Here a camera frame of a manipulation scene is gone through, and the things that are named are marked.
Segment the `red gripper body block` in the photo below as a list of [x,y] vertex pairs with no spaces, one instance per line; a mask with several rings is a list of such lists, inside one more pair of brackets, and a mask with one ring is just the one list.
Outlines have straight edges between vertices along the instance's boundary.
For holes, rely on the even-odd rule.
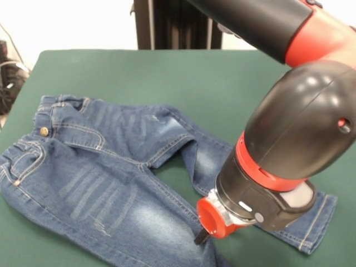
[[197,202],[196,208],[203,228],[217,239],[223,239],[240,228],[252,225],[231,215],[218,199],[204,197]]

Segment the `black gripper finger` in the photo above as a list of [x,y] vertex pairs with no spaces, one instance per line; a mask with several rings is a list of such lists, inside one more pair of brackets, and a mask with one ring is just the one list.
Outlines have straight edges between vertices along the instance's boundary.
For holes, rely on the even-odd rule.
[[201,245],[209,238],[209,233],[206,229],[201,229],[201,231],[195,236],[194,244]]

